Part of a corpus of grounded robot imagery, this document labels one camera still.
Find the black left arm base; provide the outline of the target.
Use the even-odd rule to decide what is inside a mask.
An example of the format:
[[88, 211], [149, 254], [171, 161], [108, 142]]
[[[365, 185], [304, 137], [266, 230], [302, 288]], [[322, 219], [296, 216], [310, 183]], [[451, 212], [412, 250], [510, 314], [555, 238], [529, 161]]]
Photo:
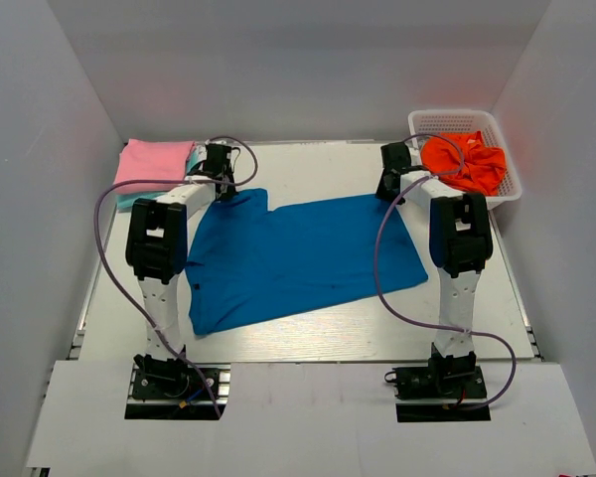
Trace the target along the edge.
[[207, 387], [223, 413], [229, 394], [228, 366], [201, 367], [206, 383], [193, 370], [178, 376], [153, 367], [149, 372], [133, 366], [124, 418], [126, 420], [156, 421], [217, 421], [215, 406]]

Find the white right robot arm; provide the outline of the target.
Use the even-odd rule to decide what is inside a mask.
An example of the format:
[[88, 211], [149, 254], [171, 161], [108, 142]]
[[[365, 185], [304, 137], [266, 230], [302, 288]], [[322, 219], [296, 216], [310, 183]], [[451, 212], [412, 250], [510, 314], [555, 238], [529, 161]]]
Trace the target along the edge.
[[420, 328], [436, 331], [432, 351], [442, 359], [474, 356], [473, 318], [475, 293], [482, 271], [493, 252], [488, 206], [484, 195], [449, 187], [442, 179], [461, 171], [465, 156], [452, 140], [437, 137], [458, 154], [456, 168], [433, 173], [412, 162], [405, 142], [380, 147], [382, 173], [376, 196], [388, 202], [373, 252], [373, 277], [378, 295], [378, 253], [381, 236], [396, 207], [411, 202], [427, 215], [429, 254], [440, 282], [439, 318], [436, 325], [394, 315]]

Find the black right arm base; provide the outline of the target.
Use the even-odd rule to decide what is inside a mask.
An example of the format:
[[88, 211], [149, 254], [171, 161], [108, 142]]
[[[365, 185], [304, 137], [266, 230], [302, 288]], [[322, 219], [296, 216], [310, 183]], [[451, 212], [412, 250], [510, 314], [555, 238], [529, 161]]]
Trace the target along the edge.
[[384, 375], [394, 387], [398, 423], [485, 422], [490, 407], [479, 407], [488, 398], [483, 372], [476, 366], [470, 376], [441, 383], [428, 367], [397, 367]]

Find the blue t shirt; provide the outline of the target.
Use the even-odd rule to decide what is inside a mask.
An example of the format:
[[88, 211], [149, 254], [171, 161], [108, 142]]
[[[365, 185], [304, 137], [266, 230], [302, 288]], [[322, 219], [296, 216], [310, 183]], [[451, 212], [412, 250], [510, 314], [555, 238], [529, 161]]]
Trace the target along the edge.
[[[359, 195], [271, 210], [264, 189], [211, 204], [185, 268], [195, 334], [373, 296], [373, 252], [387, 208], [373, 195]], [[428, 279], [397, 212], [381, 236], [378, 277], [385, 293]]]

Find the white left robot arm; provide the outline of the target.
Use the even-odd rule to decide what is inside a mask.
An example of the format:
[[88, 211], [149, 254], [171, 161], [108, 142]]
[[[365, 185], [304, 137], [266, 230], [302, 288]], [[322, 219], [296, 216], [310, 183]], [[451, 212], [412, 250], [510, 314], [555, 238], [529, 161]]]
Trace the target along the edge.
[[204, 158], [182, 185], [132, 206], [125, 257], [149, 316], [150, 355], [185, 354], [177, 290], [189, 253], [188, 220], [210, 204], [237, 195], [231, 156], [239, 150], [225, 136], [207, 141]]

